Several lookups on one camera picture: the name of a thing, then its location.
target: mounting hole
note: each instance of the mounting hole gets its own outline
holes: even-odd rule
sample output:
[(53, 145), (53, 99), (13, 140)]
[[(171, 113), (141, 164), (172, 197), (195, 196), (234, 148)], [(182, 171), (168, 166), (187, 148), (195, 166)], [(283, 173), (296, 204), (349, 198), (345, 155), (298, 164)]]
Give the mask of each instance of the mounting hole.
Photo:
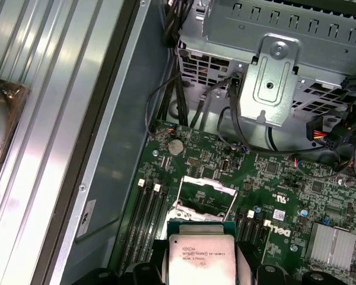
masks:
[(188, 82), (188, 81), (182, 81), (182, 85), (186, 88), (190, 87), (191, 86), (191, 83)]
[(186, 51), (185, 49), (180, 49), (178, 50), (178, 54), (182, 57), (182, 58), (187, 58), (190, 54), (188, 51)]
[(109, 276), (109, 273), (108, 272), (102, 272), (98, 275), (99, 278), (105, 278), (105, 277), (108, 277)]

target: blue component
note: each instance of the blue component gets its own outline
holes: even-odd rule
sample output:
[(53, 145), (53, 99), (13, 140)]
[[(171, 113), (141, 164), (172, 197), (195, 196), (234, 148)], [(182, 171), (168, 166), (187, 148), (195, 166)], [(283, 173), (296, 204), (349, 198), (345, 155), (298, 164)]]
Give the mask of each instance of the blue component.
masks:
[(309, 212), (307, 210), (301, 210), (300, 215), (306, 218), (309, 215)]
[(329, 217), (325, 217), (322, 220), (322, 224), (324, 224), (325, 226), (330, 226), (331, 225), (331, 220)]
[(256, 213), (260, 213), (261, 212), (261, 208), (259, 206), (254, 206), (253, 207), (253, 211), (255, 211)]

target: screw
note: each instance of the screw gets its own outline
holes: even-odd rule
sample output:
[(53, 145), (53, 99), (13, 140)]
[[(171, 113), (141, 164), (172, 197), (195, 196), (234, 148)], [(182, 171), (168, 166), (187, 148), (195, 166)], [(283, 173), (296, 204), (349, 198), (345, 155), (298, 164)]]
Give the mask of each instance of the screw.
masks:
[(275, 272), (275, 268), (273, 266), (265, 266), (265, 270), (270, 273)]
[(322, 281), (324, 279), (323, 276), (321, 276), (318, 273), (311, 274), (311, 278), (314, 279), (314, 280), (317, 280), (317, 281)]
[(259, 206), (254, 206), (253, 211), (255, 211), (256, 213), (261, 213), (261, 208)]
[(291, 245), (290, 246), (290, 250), (293, 252), (296, 252), (298, 250), (298, 246), (297, 245)]

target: capacitor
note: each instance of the capacitor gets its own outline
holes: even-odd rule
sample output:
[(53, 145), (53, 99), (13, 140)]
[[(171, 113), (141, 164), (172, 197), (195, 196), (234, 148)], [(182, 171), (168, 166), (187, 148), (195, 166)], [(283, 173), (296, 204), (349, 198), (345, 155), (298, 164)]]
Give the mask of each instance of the capacitor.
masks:
[(307, 210), (303, 209), (300, 211), (299, 215), (306, 218), (309, 215), (309, 212)]

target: metal bracket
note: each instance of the metal bracket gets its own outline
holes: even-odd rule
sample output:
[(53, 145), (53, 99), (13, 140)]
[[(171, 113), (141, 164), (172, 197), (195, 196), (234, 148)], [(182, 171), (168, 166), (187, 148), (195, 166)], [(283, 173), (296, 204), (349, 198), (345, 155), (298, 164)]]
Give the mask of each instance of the metal bracket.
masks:
[(267, 36), (258, 62), (247, 70), (240, 96), (241, 116), (263, 124), (282, 126), (291, 111), (298, 75), (293, 68), (298, 43)]

